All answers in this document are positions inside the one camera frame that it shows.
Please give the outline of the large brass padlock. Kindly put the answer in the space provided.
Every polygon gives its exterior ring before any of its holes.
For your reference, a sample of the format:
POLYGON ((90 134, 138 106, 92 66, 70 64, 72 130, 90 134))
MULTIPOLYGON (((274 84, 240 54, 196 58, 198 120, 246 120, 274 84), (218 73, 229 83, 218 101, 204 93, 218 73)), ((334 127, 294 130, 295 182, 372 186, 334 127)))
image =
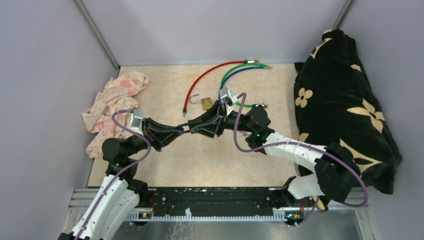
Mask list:
POLYGON ((209 110, 214 104, 212 102, 212 99, 210 97, 202 98, 200 100, 196 100, 195 98, 198 97, 199 94, 193 94, 189 97, 188 101, 191 104, 201 104, 202 109, 204 111, 209 110))

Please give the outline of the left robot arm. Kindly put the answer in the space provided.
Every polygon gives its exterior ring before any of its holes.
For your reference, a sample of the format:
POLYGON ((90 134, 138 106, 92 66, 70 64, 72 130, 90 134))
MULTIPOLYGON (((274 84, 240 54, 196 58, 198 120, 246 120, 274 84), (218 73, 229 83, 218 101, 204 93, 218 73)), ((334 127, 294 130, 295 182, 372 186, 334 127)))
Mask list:
POLYGON ((138 164, 152 149, 160 151, 187 133, 182 125, 164 125, 150 118, 132 116, 129 126, 112 121, 132 136, 103 142, 106 176, 84 215, 69 233, 59 235, 60 240, 112 239, 133 208, 149 203, 148 184, 134 178, 138 164))

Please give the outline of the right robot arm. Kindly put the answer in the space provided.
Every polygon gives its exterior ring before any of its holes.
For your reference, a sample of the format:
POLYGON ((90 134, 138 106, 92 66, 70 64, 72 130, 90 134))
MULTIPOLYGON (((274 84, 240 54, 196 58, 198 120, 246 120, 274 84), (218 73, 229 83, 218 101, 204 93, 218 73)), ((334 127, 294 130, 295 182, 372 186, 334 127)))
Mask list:
POLYGON ((285 137, 269 128, 271 123, 263 106, 254 106, 246 114, 225 113, 218 102, 201 116, 189 120, 189 131, 214 138, 224 130, 249 132, 245 139, 248 152, 282 157, 309 170, 308 175, 291 177, 284 185, 281 199, 295 206, 301 199, 324 196, 344 204, 358 183, 359 168, 351 152, 337 143, 314 145, 285 137))

